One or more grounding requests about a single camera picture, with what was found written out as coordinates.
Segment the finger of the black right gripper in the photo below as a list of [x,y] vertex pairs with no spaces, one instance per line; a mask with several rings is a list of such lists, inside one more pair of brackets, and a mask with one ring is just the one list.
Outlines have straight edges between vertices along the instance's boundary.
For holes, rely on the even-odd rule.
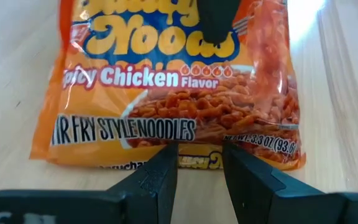
[[203,39],[220,44],[232,29],[241,0],[196,0]]

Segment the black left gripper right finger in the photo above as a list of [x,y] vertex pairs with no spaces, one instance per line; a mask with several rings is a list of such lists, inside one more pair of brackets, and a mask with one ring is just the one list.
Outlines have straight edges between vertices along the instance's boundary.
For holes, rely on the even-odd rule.
[[223,144],[224,176],[239,224],[338,224],[346,199],[326,194]]

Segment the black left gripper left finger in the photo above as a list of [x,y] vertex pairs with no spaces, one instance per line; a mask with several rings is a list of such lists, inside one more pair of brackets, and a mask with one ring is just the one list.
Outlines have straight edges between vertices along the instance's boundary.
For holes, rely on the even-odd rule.
[[171,224],[178,178],[178,144],[163,147],[107,192],[117,196],[121,224]]

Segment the orange Saucy Noods noodle pack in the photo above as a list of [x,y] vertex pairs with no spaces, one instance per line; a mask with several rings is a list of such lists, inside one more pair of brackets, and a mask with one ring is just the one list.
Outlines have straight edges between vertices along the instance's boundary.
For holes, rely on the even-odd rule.
[[196,0],[60,0],[59,28],[31,159],[138,169],[177,143],[180,167],[220,169],[232,142],[305,164],[287,0],[241,0],[220,44]]

